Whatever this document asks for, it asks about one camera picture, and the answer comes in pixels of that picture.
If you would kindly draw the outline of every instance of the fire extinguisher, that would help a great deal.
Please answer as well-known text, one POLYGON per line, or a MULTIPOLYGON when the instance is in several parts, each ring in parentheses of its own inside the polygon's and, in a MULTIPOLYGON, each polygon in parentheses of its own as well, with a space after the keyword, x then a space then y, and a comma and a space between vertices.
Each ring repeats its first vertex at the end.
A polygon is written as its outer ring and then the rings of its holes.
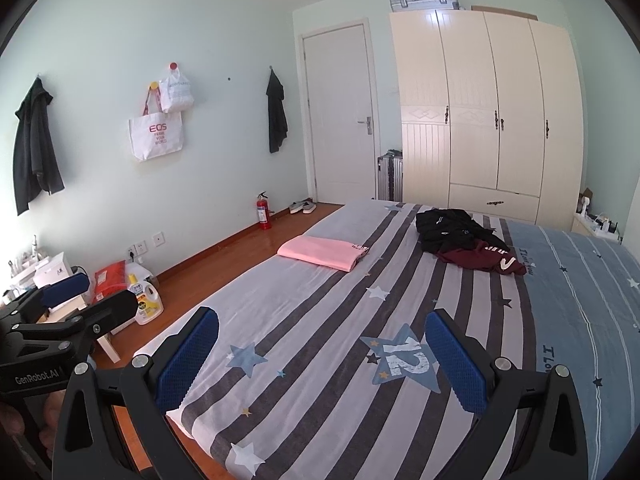
POLYGON ((260 222, 260 229, 271 229, 271 220, 269 218, 269 203, 267 202, 268 196, 266 192, 258 195, 258 202, 255 203, 258 208, 258 222, 260 222))

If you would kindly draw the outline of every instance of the wardrobe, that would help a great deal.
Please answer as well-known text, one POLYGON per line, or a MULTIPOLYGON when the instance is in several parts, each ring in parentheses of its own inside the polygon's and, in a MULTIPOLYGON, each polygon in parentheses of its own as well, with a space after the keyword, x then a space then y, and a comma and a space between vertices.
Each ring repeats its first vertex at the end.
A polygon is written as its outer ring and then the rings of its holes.
POLYGON ((390 18, 403 200, 569 231, 583 129, 567 31, 475 10, 390 18))

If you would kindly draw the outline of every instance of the white plastic bag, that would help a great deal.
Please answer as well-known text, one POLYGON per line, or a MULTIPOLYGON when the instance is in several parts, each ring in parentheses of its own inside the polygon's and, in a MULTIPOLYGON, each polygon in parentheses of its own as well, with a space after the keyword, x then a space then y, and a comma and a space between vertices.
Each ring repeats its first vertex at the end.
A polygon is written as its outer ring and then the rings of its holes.
POLYGON ((169 77, 160 81, 160 105, 166 114, 188 110, 193 106, 191 83, 179 68, 171 70, 169 77))
POLYGON ((153 92, 160 106, 158 89, 149 89, 146 94, 145 111, 142 117, 129 120, 129 137, 133 154, 139 161, 155 156, 178 152, 184 143, 182 116, 180 112, 165 114, 149 113, 149 95, 153 92))

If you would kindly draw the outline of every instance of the striped bedsheet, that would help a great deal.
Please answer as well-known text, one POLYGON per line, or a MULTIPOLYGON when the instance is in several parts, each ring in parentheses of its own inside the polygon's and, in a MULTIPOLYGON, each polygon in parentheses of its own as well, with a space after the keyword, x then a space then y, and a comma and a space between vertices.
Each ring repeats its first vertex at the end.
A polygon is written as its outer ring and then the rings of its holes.
MULTIPOLYGON (((424 343, 425 316, 445 308, 491 355, 569 367, 590 478, 603 478, 637 425, 638 263, 604 240, 474 215, 528 273, 462 269, 420 250, 415 215, 427 209, 347 204, 308 234, 371 247, 355 270, 274 256, 204 301, 220 336, 168 415, 238 480, 432 479, 473 419, 424 343)), ((522 422, 486 478, 500 477, 522 422)))

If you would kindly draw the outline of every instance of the white star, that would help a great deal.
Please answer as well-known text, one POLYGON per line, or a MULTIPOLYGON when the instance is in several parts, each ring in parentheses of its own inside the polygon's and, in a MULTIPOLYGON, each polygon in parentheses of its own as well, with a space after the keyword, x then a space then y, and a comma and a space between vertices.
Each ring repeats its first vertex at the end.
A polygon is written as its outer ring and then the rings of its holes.
POLYGON ((369 291, 370 298, 380 298, 381 300, 386 300, 386 297, 389 295, 388 292, 385 292, 379 286, 377 286, 376 288, 371 288, 370 286, 368 286, 367 290, 369 291))
POLYGON ((247 446, 241 447, 236 444, 231 445, 232 449, 236 452, 236 464, 243 465, 247 468, 251 475, 255 475, 255 470, 260 464, 264 464, 264 460, 259 456, 254 455, 254 443, 250 442, 247 446))

